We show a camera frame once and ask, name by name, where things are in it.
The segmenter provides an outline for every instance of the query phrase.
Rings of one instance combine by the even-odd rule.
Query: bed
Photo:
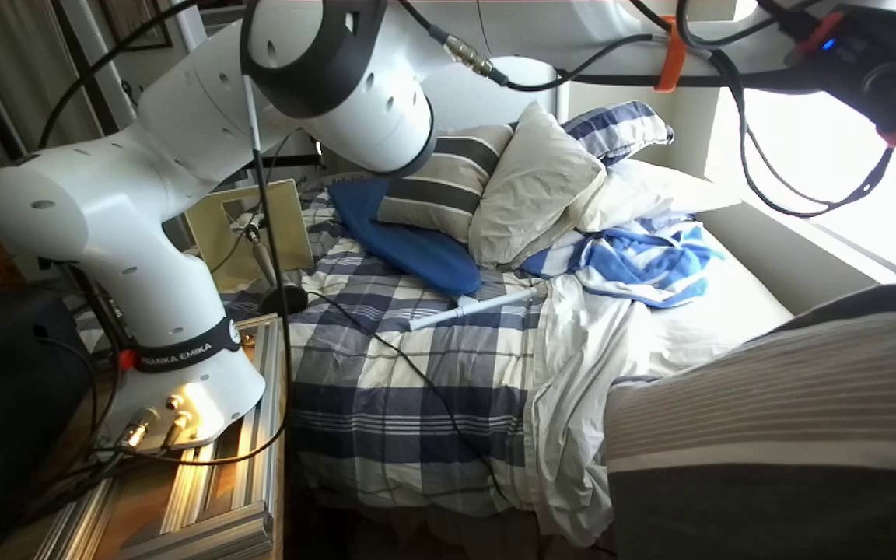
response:
[[[520,190],[520,199],[535,199],[529,205],[535,218],[529,212],[507,218],[510,196],[495,205],[504,212],[488,218],[492,224],[479,224],[473,208],[464,227],[454,215],[436,230],[448,249],[460,246],[473,255],[476,268],[411,271],[417,258],[442,255],[445,246],[429,249],[420,240],[420,246],[389,249],[355,230],[358,221],[364,227],[380,221],[398,233],[429,236],[436,218],[417,208],[417,199],[429,202],[429,196],[404,193],[411,187],[404,180],[330,177],[308,196],[305,224],[317,261],[302,277],[311,305],[289,317],[292,398],[299,467],[324,504],[436,507],[476,520],[523,510],[535,516],[541,535],[588,548],[613,520],[607,470],[597,460],[607,392],[619,383],[684,373],[790,320],[790,311],[694,218],[728,205],[728,196],[712,193],[712,184],[632,159],[647,143],[672,140],[672,128],[647,106],[632,103],[554,124],[566,134],[557,143],[569,140],[588,152],[607,187],[588,180],[588,171],[569,171],[576,168],[569,156],[551,162],[560,149],[557,143],[541,149],[541,137],[554,131],[526,128],[535,131],[526,134],[535,146],[526,146],[523,128],[526,118],[510,124],[513,137],[498,146],[501,162],[485,174],[526,177],[529,168],[544,168],[538,193]],[[485,174],[479,208],[488,205],[485,193],[498,190],[485,187]],[[569,193],[554,187],[576,180],[585,187]],[[383,208],[389,199],[408,199],[408,212]],[[678,246],[700,233],[697,246],[706,258],[688,255],[697,271],[669,280],[663,271],[641,289],[604,274],[597,280],[610,252],[588,261],[591,268],[569,268],[569,246],[579,264],[585,243],[619,246],[604,236],[607,224],[619,224],[619,233],[672,227],[681,233]],[[482,240],[454,236],[479,227],[488,230]],[[650,240],[644,233],[653,230],[628,236],[628,246]],[[411,320],[495,299],[504,305],[411,330]]]

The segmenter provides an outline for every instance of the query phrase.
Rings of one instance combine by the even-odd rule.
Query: white sheet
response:
[[[709,274],[703,299],[660,314],[628,299],[591,296],[576,277],[554,280],[535,339],[544,380],[529,411],[544,532],[594,544],[610,526],[597,451],[613,383],[691,370],[790,317],[737,258],[716,261]]]

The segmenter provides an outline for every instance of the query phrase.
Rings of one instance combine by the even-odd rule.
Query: white pillowcase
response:
[[[569,221],[579,230],[607,230],[666,212],[697,215],[737,202],[740,196],[728,187],[675,168],[622,159],[619,165],[607,168],[607,180],[569,205]]]
[[[470,221],[470,252],[479,264],[513,264],[548,233],[566,205],[604,180],[604,165],[579,146],[538,103],[507,143]]]

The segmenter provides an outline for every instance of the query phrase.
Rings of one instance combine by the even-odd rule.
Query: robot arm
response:
[[[423,75],[454,59],[495,75],[473,47],[572,68],[632,34],[660,40],[616,50],[591,72],[622,75],[622,84],[653,81],[666,59],[663,31],[628,0],[258,0],[243,25],[224,28],[156,81],[131,128],[3,168],[0,236],[84,268],[121,311],[140,367],[118,389],[109,439],[137,423],[143,451],[199,445],[243,417],[264,383],[240,352],[212,274],[165,240],[162,221],[252,159],[252,121],[264,146],[302,128],[348,162],[395,174],[432,146]],[[765,28],[728,53],[740,72],[781,72],[793,47],[787,31]],[[706,75],[700,62],[684,68],[684,78]]]

